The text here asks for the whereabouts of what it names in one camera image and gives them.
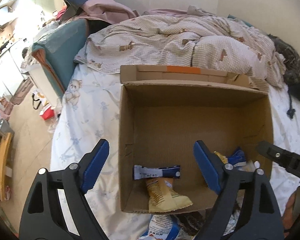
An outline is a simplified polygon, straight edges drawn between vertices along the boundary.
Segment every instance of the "wooden chair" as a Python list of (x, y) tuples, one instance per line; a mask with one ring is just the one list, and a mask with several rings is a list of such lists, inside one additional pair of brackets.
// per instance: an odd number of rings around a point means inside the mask
[(4, 201), (5, 197), (5, 175), (11, 177), (12, 169), (6, 166), (7, 157), (9, 153), (10, 143), (13, 138), (13, 132), (3, 132), (0, 129), (0, 134), (2, 136), (0, 142), (0, 200)]

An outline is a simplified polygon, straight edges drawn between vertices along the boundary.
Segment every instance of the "yellow snack bag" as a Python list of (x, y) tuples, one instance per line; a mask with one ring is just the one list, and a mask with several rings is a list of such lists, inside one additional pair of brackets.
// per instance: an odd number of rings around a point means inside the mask
[(172, 189), (172, 178), (147, 179), (146, 185), (149, 199), (149, 213), (169, 212), (191, 206), (193, 203), (187, 196), (179, 195)]
[(223, 162), (223, 164), (228, 163), (228, 158), (226, 156), (222, 155), (221, 153), (219, 153), (217, 151), (214, 151), (213, 153), (220, 158), (220, 160)]

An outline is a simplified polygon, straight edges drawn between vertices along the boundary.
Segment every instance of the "orange tape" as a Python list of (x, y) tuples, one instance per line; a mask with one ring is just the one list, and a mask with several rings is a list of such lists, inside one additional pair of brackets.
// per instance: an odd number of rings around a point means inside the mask
[(198, 67), (167, 66), (167, 72), (201, 74)]

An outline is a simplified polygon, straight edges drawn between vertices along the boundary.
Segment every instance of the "blue gripper pad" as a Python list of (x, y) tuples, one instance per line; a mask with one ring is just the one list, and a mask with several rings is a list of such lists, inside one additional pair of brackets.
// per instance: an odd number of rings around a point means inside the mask
[(218, 156), (211, 153), (201, 140), (194, 143), (193, 154), (209, 189), (219, 195), (222, 189), (220, 183), (223, 181), (224, 174), (222, 169), (223, 162)]
[(94, 187), (108, 155), (109, 143), (105, 139), (100, 139), (91, 153), (85, 154), (80, 160), (79, 176), (82, 181), (80, 188), (84, 194)]

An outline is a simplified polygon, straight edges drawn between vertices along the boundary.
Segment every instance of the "rug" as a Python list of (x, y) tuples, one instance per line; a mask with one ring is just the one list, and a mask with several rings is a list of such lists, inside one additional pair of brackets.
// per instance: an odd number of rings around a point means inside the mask
[(33, 83), (31, 82), (31, 79), (28, 78), (19, 86), (14, 96), (12, 96), (12, 98), (10, 99), (10, 102), (14, 105), (20, 105), (23, 99), (25, 99), (30, 89), (32, 88), (32, 86)]

